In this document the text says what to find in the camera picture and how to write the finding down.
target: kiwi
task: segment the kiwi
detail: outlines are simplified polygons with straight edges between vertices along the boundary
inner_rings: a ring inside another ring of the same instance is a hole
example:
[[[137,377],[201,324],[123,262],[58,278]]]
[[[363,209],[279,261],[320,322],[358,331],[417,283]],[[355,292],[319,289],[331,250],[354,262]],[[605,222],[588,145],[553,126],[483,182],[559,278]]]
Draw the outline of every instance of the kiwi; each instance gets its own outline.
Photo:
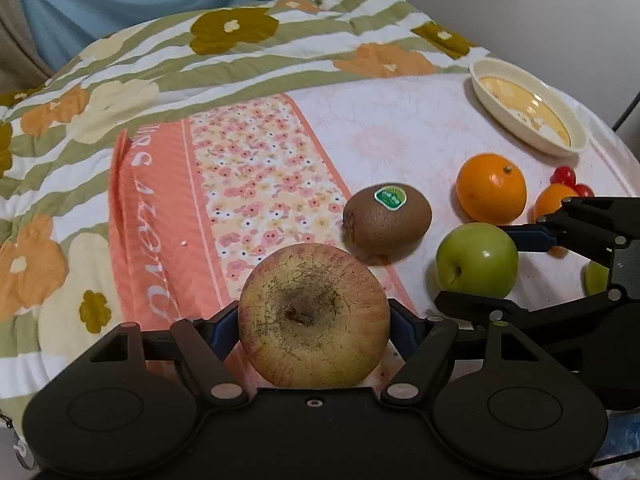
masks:
[[[381,189],[390,191],[389,200],[379,194]],[[406,201],[398,206],[398,196],[402,198],[403,194]],[[347,240],[364,253],[396,254],[417,243],[427,232],[431,225],[431,206],[422,193],[407,184],[377,184],[349,199],[342,213],[342,224]]]

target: orange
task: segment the orange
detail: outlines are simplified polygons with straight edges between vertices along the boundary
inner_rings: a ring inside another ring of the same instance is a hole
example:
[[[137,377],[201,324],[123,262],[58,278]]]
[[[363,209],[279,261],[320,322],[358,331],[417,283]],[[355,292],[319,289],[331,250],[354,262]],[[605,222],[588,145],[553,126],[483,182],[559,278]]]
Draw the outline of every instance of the orange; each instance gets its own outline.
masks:
[[[527,203],[527,186],[520,169],[503,156],[481,153],[466,161],[456,180],[462,209],[476,222],[513,222]]]
[[[566,196],[578,196],[578,194],[566,184],[552,184],[547,187],[536,200],[533,206],[533,221],[544,215],[555,213],[562,207],[562,199]]]

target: cherry tomato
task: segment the cherry tomato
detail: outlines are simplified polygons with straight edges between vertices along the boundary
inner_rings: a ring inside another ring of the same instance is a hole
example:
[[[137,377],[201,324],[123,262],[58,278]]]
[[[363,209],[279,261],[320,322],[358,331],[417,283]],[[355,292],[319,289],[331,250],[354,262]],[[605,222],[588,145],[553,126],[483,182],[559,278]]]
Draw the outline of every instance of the cherry tomato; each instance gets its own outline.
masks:
[[[576,184],[574,189],[575,192],[580,196],[595,196],[593,193],[593,189],[591,189],[586,184]]]
[[[560,166],[556,168],[553,176],[551,177],[552,184],[565,184],[569,187],[575,187],[575,173],[574,170],[568,166]]]

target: apple stem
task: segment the apple stem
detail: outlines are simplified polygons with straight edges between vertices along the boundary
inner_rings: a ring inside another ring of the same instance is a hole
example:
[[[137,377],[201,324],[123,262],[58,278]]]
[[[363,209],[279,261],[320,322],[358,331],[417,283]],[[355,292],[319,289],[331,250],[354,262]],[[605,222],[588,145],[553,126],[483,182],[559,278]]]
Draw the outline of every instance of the apple stem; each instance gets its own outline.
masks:
[[[295,308],[293,308],[290,305],[284,310],[284,314],[285,316],[287,316],[287,319],[297,321],[298,323],[304,326],[311,326],[314,323],[313,317],[309,316],[308,314],[303,314],[302,312],[298,312]]]

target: kiwi sticker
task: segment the kiwi sticker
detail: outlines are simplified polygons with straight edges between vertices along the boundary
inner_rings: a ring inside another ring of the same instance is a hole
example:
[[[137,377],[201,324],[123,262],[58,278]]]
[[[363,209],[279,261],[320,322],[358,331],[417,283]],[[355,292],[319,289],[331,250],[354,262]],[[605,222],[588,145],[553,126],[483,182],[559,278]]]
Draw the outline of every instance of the kiwi sticker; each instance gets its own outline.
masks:
[[[398,186],[383,186],[373,194],[389,211],[398,211],[406,203],[406,193]]]

